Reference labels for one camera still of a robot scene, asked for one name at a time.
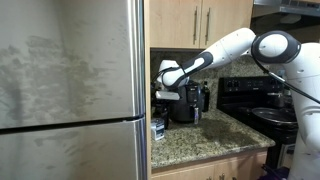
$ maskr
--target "tile backsplash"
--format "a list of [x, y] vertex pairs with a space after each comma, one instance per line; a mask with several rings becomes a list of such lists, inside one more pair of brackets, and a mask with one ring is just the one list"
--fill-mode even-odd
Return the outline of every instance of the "tile backsplash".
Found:
[[[181, 64], [196, 55], [201, 51], [151, 51], [150, 54], [150, 69], [151, 78], [153, 78], [159, 70], [162, 60], [175, 60], [178, 64]], [[216, 108], [217, 99], [217, 86], [220, 77], [240, 77], [240, 76], [263, 76], [262, 70], [255, 64], [251, 57], [240, 57], [238, 60], [233, 61], [231, 64], [216, 68], [206, 69], [201, 72], [197, 72], [190, 76], [191, 80], [198, 83], [203, 81], [208, 82], [210, 89], [210, 109]]]

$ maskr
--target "stainless steel refrigerator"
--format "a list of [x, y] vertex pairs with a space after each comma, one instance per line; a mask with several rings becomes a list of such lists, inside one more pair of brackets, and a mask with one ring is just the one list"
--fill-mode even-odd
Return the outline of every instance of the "stainless steel refrigerator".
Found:
[[142, 0], [0, 0], [0, 179], [146, 179]]

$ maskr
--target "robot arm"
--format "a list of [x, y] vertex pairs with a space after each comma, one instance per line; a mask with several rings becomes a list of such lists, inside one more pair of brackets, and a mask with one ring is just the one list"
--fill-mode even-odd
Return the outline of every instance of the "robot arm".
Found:
[[261, 36], [239, 29], [211, 45], [195, 58], [173, 68], [162, 66], [158, 78], [169, 91], [184, 85], [185, 78], [202, 69], [226, 65], [242, 54], [250, 54], [265, 73], [277, 78], [263, 64], [281, 64], [292, 92], [299, 124], [294, 162], [289, 179], [318, 179], [320, 176], [320, 44], [301, 44], [282, 31]]

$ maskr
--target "lower cabinet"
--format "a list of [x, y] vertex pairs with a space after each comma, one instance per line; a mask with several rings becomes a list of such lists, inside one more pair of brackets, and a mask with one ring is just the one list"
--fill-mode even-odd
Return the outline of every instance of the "lower cabinet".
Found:
[[202, 160], [152, 171], [152, 180], [256, 180], [267, 152], [246, 152], [222, 159]]

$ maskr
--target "black stove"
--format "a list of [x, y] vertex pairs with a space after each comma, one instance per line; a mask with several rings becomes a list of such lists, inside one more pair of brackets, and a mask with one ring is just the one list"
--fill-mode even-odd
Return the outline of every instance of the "black stove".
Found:
[[276, 126], [252, 113], [253, 108], [280, 109], [270, 104], [270, 93], [279, 93], [282, 84], [269, 76], [225, 77], [219, 79], [217, 109], [246, 124], [276, 142], [268, 149], [266, 164], [277, 168], [283, 145], [295, 144], [298, 126]]

